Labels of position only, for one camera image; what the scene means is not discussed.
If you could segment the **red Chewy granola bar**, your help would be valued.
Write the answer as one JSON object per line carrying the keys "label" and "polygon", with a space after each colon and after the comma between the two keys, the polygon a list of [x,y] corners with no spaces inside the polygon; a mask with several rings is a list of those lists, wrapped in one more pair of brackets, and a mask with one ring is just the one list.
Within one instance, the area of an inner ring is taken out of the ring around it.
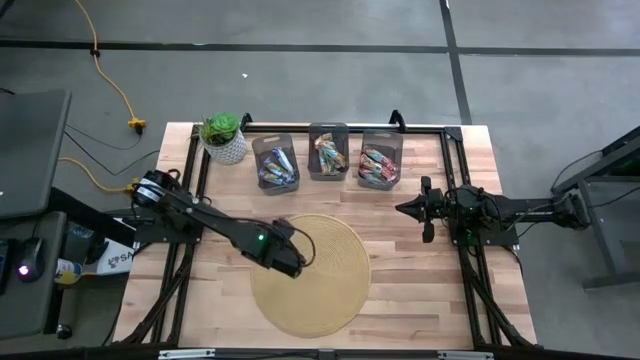
{"label": "red Chewy granola bar", "polygon": [[374,161],[380,163],[382,166],[389,169],[390,171],[393,171],[393,172],[397,171],[396,163],[390,157],[384,155],[379,150],[370,148],[369,157],[372,158]]}
{"label": "red Chewy granola bar", "polygon": [[383,175],[376,173],[373,170],[359,168],[358,174],[361,178],[363,178],[369,183],[373,183],[377,185],[384,185],[388,183],[388,180]]}
{"label": "red Chewy granola bar", "polygon": [[370,158],[369,154],[367,153],[361,154],[359,168],[373,170],[376,173],[383,175],[388,180],[388,182],[393,182],[397,178],[397,171],[396,172],[390,171],[389,169],[382,166],[380,163]]}

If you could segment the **black desk stand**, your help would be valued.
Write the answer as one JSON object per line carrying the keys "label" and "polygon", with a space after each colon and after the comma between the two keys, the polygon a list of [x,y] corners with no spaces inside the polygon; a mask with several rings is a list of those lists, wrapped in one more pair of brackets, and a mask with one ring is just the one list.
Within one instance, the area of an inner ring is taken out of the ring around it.
{"label": "black desk stand", "polygon": [[640,244],[640,125],[593,155],[592,164],[551,186],[555,195],[580,194],[604,260],[606,274],[583,288],[640,284],[640,261],[629,260],[624,249]]}

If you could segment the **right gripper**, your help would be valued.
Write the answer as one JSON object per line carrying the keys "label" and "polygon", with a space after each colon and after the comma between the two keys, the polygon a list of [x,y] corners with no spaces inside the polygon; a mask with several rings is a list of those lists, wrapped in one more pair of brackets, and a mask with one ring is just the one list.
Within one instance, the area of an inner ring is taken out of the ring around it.
{"label": "right gripper", "polygon": [[429,176],[421,177],[421,195],[413,200],[395,206],[400,213],[423,223],[422,241],[431,243],[435,237],[433,219],[441,219],[450,216],[449,201],[440,188],[433,188]]}

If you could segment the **dark grey desk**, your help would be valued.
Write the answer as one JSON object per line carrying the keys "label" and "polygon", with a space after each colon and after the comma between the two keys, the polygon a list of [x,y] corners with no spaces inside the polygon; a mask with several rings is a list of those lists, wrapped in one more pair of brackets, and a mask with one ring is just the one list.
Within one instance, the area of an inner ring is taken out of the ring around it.
{"label": "dark grey desk", "polygon": [[[0,94],[0,239],[13,239],[0,295],[0,340],[55,329],[50,314],[66,215],[48,208],[71,94],[65,90]],[[40,245],[40,277],[19,279],[23,242]]]}

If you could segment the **silver frame bracket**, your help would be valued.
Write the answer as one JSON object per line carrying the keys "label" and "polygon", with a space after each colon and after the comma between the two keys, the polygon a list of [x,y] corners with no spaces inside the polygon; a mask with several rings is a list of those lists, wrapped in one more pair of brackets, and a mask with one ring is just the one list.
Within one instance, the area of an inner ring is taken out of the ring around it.
{"label": "silver frame bracket", "polygon": [[198,360],[215,357],[215,349],[171,349],[160,351],[157,360]]}
{"label": "silver frame bracket", "polygon": [[494,360],[494,354],[477,351],[442,350],[438,352],[438,360]]}

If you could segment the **blue Chewy granola bar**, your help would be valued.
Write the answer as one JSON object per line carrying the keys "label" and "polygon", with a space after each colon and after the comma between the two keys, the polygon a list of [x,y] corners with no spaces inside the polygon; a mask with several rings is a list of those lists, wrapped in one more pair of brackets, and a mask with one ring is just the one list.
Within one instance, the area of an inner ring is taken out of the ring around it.
{"label": "blue Chewy granola bar", "polygon": [[275,156],[278,158],[281,166],[286,170],[288,174],[294,175],[295,169],[289,158],[287,157],[285,151],[281,147],[276,147],[273,149]]}
{"label": "blue Chewy granola bar", "polygon": [[263,167],[276,176],[283,176],[286,173],[285,169],[279,164],[275,155],[269,155],[263,161]]}
{"label": "blue Chewy granola bar", "polygon": [[262,180],[275,185],[285,185],[291,182],[290,174],[287,172],[283,176],[276,176],[266,170],[263,165],[259,171],[259,176]]}

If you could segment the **black computer mouse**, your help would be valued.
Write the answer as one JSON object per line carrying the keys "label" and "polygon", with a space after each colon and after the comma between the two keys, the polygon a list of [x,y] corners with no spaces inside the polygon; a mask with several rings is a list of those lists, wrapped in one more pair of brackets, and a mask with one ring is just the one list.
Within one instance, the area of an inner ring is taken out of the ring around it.
{"label": "black computer mouse", "polygon": [[23,283],[37,281],[44,271],[44,240],[31,237],[22,242],[17,265],[18,279]]}

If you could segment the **round woven straw placemat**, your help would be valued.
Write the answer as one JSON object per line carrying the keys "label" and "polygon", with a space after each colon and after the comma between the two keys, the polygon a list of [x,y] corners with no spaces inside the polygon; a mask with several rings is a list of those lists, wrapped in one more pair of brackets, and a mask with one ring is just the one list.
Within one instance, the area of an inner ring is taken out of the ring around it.
{"label": "round woven straw placemat", "polygon": [[274,269],[253,268],[254,301],[284,333],[302,338],[330,335],[351,322],[367,300],[369,255],[356,231],[335,217],[305,214],[288,221],[300,230],[293,244],[313,262],[295,279]]}

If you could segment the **yellow blue bottle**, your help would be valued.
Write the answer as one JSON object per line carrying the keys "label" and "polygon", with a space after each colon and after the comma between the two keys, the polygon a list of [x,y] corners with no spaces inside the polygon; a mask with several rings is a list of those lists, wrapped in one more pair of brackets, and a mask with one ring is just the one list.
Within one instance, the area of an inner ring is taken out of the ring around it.
{"label": "yellow blue bottle", "polygon": [[58,258],[54,281],[61,285],[73,285],[82,277],[82,273],[80,263]]}

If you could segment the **white printed bag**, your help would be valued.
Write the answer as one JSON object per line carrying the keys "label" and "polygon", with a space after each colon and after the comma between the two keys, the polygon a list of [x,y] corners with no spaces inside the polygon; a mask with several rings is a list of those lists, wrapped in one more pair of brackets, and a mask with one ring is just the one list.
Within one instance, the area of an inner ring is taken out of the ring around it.
{"label": "white printed bag", "polygon": [[106,244],[102,256],[90,266],[93,273],[98,276],[129,273],[135,250],[111,239],[107,239]]}

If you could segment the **succulent in white patterned pot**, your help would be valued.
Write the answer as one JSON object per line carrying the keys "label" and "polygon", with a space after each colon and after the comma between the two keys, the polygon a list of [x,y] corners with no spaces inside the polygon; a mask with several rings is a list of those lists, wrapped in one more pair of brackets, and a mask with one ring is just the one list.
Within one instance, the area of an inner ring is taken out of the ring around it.
{"label": "succulent in white patterned pot", "polygon": [[241,121],[234,113],[222,112],[204,118],[199,138],[211,160],[218,164],[237,164],[247,151]]}

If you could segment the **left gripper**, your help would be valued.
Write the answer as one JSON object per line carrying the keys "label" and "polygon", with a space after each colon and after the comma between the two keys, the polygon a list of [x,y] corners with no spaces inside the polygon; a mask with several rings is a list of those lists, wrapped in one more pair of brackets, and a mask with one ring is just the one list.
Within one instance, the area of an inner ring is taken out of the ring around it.
{"label": "left gripper", "polygon": [[284,219],[274,220],[269,227],[262,226],[254,242],[255,262],[267,269],[275,269],[291,278],[297,278],[305,266],[305,258],[291,242],[294,231]]}

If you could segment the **grey translucent plastic bin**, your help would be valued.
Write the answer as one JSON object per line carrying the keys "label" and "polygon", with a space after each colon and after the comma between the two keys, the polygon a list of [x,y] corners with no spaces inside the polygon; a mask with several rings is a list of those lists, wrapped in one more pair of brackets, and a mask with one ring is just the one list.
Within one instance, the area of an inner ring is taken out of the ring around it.
{"label": "grey translucent plastic bin", "polygon": [[[290,162],[294,166],[295,174],[291,175],[291,182],[285,185],[275,185],[262,180],[259,171],[263,165],[263,161],[269,155],[275,155],[273,149],[281,147]],[[258,187],[266,195],[280,195],[287,192],[296,191],[299,187],[300,172],[297,165],[296,154],[294,150],[292,137],[285,133],[275,134],[271,136],[258,137],[252,141],[252,150],[254,152],[256,171],[258,176]]]}
{"label": "grey translucent plastic bin", "polygon": [[[377,185],[377,184],[369,183],[359,176],[358,169],[360,166],[360,156],[362,153],[369,154],[370,148],[379,150],[384,155],[390,157],[396,163],[397,178],[395,181],[388,182],[387,184],[384,184],[384,185]],[[357,176],[358,176],[359,185],[365,188],[370,188],[375,190],[390,191],[396,186],[396,184],[401,179],[402,157],[403,157],[403,138],[400,134],[384,132],[384,131],[367,130],[363,134],[360,155],[358,157]]]}
{"label": "grey translucent plastic bin", "polygon": [[[342,153],[347,162],[346,166],[334,175],[324,176],[318,160],[318,152],[314,146],[314,141],[322,134],[331,133],[333,135],[333,144],[336,150]],[[344,123],[312,123],[309,126],[308,140],[308,165],[307,169],[311,179],[314,181],[343,181],[349,170],[349,129]]]}

